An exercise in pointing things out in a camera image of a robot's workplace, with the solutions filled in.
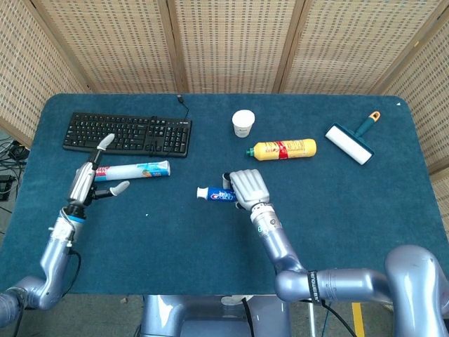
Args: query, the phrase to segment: floor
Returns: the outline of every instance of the floor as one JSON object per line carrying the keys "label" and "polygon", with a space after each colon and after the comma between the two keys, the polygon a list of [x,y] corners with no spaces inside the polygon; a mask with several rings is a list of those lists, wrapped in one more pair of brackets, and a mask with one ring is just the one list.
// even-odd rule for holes
{"label": "floor", "polygon": [[[0,139],[8,137],[0,131]],[[13,211],[15,189],[11,191],[8,201],[0,206]],[[0,232],[8,229],[10,213],[0,209]],[[0,247],[4,235],[0,233]],[[354,329],[351,303],[334,303],[334,308]],[[362,317],[364,336],[393,336],[393,314],[377,304],[363,304]],[[68,294],[52,310],[26,311],[23,315],[19,337],[78,337],[78,336],[133,336],[140,323],[143,302],[142,296],[112,295],[72,295]],[[290,305],[291,326],[294,337],[310,336],[309,311],[305,303]],[[315,307],[317,336],[350,336],[342,324],[329,315],[326,330],[326,310]],[[0,337],[11,337],[14,325],[0,329]]]}

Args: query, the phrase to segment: yellow spray bottle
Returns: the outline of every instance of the yellow spray bottle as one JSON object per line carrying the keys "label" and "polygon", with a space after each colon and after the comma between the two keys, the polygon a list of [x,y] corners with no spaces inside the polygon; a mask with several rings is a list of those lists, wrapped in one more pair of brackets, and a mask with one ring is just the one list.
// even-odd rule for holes
{"label": "yellow spray bottle", "polygon": [[257,143],[246,150],[246,154],[257,160],[312,157],[316,154],[316,142],[313,139],[301,139]]}

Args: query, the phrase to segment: woven panel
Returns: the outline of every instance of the woven panel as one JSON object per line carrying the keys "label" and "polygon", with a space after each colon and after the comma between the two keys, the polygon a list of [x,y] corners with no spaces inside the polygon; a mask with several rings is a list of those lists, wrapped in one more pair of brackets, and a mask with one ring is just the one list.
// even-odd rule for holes
{"label": "woven panel", "polygon": [[295,2],[176,1],[189,89],[270,93]]}
{"label": "woven panel", "polygon": [[99,92],[175,92],[156,1],[40,0]]}
{"label": "woven panel", "polygon": [[1,126],[31,143],[47,99],[84,89],[23,2],[0,1],[0,27]]}
{"label": "woven panel", "polygon": [[449,157],[449,22],[385,93],[399,95],[408,102],[427,165]]}
{"label": "woven panel", "polygon": [[449,176],[433,182],[432,186],[438,202],[438,207],[440,208],[446,236],[449,238]]}
{"label": "woven panel", "polygon": [[439,1],[315,0],[287,93],[367,93]]}

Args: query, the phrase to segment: lint roller handle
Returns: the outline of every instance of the lint roller handle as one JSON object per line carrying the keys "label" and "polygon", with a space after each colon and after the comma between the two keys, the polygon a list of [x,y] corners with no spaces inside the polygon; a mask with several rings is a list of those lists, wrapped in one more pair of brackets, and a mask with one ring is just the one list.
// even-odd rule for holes
{"label": "lint roller handle", "polygon": [[380,112],[374,111],[368,116],[368,118],[358,127],[355,132],[356,137],[362,136],[366,131],[370,129],[371,126],[380,118]]}

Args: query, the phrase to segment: blue toothpaste tube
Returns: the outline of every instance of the blue toothpaste tube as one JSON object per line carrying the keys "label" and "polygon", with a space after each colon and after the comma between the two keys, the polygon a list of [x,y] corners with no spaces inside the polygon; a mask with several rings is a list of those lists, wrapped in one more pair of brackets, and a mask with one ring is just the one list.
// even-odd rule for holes
{"label": "blue toothpaste tube", "polygon": [[165,160],[159,163],[101,166],[95,172],[95,181],[151,178],[169,175],[170,163]]}
{"label": "blue toothpaste tube", "polygon": [[206,187],[196,189],[196,197],[213,201],[237,201],[236,194],[232,190],[226,190],[218,187]]}

